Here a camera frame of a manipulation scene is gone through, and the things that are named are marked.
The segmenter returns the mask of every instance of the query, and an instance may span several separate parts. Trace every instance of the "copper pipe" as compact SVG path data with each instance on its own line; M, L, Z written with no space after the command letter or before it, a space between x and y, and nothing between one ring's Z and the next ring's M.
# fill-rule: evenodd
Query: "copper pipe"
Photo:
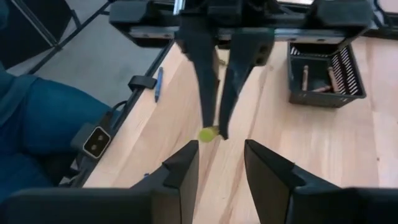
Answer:
M324 86L324 87L321 87L321 88L314 89L312 91L317 92L317 93L323 93L323 92L326 92L326 91L329 91L329 90L331 90L331 86Z
M306 91L307 88L308 88L308 65L304 66L302 90Z
M329 67L329 68L328 68L328 73L329 73L331 85L332 85L332 87L333 87L333 92L339 93L340 90L339 90L339 88L338 88L337 81L336 81L336 77L335 77L335 73L334 73L332 67Z

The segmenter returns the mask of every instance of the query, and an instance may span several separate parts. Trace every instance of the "light wood surface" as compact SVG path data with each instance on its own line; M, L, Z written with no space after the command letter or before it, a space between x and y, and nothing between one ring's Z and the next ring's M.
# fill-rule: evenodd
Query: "light wood surface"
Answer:
M396 0L379 0L379 5L386 12L398 12L398 2Z
M194 223L259 223L244 170L245 139L342 187L398 187L398 42L359 38L353 48L368 96L331 110L288 103L287 44L275 43L268 64L255 68L243 88L230 139L200 144ZM173 46L162 66L159 102L145 90L85 187L130 187L197 138L192 64Z

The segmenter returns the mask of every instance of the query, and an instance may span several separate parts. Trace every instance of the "yellow object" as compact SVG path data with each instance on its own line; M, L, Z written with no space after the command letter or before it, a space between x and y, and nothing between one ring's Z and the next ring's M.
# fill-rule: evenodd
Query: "yellow object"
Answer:
M202 142L211 142L218 135L218 127L203 128L199 132L198 139Z

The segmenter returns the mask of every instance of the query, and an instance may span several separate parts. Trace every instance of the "black basket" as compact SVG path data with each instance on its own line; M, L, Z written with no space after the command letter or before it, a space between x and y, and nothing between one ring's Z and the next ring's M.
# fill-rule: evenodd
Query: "black basket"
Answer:
M287 54L291 103L340 108L355 99L366 97L350 45L334 55L306 55L301 54L294 44L289 44ZM308 91L303 91L303 68L306 65L308 65ZM333 68L339 92L312 91L323 86L331 86L329 67Z

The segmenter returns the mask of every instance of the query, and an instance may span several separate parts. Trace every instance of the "blue pen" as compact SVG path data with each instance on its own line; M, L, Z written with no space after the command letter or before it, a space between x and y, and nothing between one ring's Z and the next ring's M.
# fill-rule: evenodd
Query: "blue pen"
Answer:
M162 88L162 80L163 80L163 67L160 67L159 73L157 75L156 86L155 86L155 102L156 103L160 97L160 89Z

